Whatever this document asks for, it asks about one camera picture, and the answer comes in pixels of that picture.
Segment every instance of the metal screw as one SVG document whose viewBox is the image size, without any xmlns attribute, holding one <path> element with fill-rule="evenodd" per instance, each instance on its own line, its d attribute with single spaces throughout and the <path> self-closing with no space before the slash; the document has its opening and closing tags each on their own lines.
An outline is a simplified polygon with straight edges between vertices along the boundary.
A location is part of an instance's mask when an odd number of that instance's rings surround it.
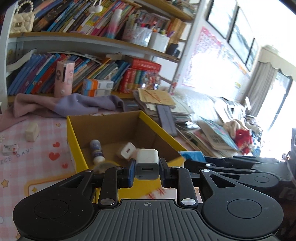
<svg viewBox="0 0 296 241">
<path fill-rule="evenodd" d="M 101 200 L 101 204 L 104 206 L 110 206 L 113 205 L 115 203 L 115 201 L 111 198 L 105 198 Z"/>
<path fill-rule="evenodd" d="M 194 205 L 196 203 L 196 201 L 192 198 L 184 198 L 181 203 L 183 205 L 186 205 L 186 206 L 191 206 L 191 205 Z"/>
</svg>

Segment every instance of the quilted handbag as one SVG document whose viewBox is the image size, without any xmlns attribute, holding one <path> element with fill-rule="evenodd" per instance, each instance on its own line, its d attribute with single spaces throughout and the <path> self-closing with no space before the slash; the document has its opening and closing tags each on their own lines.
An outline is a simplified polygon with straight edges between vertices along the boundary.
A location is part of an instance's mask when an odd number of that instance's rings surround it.
<svg viewBox="0 0 296 241">
<path fill-rule="evenodd" d="M 21 7 L 27 3 L 30 4 L 30 12 L 18 13 Z M 35 13 L 33 12 L 33 9 L 34 7 L 32 1 L 24 1 L 18 6 L 16 13 L 13 16 L 10 29 L 11 34 L 29 33 L 32 31 L 35 19 Z"/>
</svg>

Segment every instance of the curtain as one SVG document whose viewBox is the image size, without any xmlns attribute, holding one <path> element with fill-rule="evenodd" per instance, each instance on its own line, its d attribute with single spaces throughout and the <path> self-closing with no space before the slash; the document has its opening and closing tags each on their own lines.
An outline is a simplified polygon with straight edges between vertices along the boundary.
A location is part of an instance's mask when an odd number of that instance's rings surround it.
<svg viewBox="0 0 296 241">
<path fill-rule="evenodd" d="M 278 69 L 273 68 L 270 63 L 257 63 L 245 94 L 249 97 L 251 104 L 251 110 L 247 111 L 247 114 L 255 117 L 258 115 L 277 72 Z"/>
</svg>

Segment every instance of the picture frame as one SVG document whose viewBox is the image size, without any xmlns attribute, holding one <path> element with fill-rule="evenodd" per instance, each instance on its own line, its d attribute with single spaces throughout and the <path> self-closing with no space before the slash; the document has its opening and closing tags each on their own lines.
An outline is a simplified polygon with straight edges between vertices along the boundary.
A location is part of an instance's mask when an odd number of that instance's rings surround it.
<svg viewBox="0 0 296 241">
<path fill-rule="evenodd" d="M 206 21 L 224 38 L 227 38 L 237 7 L 236 0 L 213 0 Z"/>
<path fill-rule="evenodd" d="M 256 42 L 256 39 L 253 39 L 253 43 L 252 43 L 252 47 L 251 47 L 251 50 L 249 53 L 249 57 L 246 62 L 246 67 L 247 67 L 248 71 L 251 71 L 251 69 L 252 69 L 257 52 L 258 52 L 258 44 Z"/>
<path fill-rule="evenodd" d="M 253 39 L 251 27 L 244 12 L 239 7 L 228 43 L 244 64 L 247 62 Z"/>
</svg>

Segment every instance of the charger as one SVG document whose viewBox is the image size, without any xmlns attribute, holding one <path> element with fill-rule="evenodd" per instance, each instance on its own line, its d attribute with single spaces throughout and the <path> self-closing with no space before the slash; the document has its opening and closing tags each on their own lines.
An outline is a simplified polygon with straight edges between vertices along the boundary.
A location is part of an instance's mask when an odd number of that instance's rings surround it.
<svg viewBox="0 0 296 241">
<path fill-rule="evenodd" d="M 156 180 L 159 177 L 158 151 L 139 150 L 136 158 L 136 177 L 139 180 Z"/>
</svg>

